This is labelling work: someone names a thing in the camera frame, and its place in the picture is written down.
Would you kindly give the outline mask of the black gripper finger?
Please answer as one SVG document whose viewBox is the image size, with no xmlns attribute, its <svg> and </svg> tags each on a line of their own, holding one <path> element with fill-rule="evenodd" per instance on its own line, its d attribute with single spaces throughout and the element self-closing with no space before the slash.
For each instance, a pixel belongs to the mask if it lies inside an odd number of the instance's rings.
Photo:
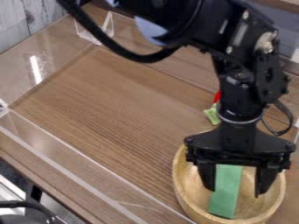
<svg viewBox="0 0 299 224">
<path fill-rule="evenodd" d="M 199 163 L 197 164 L 197 171 L 200 174 L 200 180 L 204 185 L 204 187 L 209 191 L 215 191 L 215 185 L 216 185 L 216 165 L 215 164 L 207 164 L 207 163 Z"/>
<path fill-rule="evenodd" d="M 267 193 L 271 185 L 276 180 L 277 169 L 257 167 L 255 176 L 255 197 Z"/>
</svg>

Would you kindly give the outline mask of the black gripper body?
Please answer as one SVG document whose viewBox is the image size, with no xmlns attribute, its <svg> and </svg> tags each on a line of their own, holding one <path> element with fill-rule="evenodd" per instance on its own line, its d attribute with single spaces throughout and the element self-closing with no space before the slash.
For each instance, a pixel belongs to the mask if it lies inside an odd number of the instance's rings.
<svg viewBox="0 0 299 224">
<path fill-rule="evenodd" d="M 267 134 L 251 124 L 223 122 L 219 127 L 184 139 L 185 159 L 199 166 L 244 165 L 268 172 L 280 172 L 291 166 L 295 144 Z"/>
</svg>

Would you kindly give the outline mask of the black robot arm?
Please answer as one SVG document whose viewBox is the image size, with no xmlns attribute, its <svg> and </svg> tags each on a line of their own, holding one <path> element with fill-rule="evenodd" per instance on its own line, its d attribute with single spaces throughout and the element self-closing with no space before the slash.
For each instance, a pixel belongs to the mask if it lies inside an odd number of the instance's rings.
<svg viewBox="0 0 299 224">
<path fill-rule="evenodd" d="M 90 35 L 118 56 L 155 63 L 181 47 L 208 53 L 219 79 L 219 126 L 187 136 L 185 159 L 197 168 L 207 189 L 216 188 L 217 165 L 256 169 L 255 194 L 264 194 L 277 174 L 291 166 L 295 144 L 263 119 L 280 102 L 291 81 L 280 66 L 277 30 L 245 0 L 105 0 L 132 15 L 139 31 L 160 51 L 137 54 L 102 31 L 76 0 L 57 0 Z"/>
</svg>

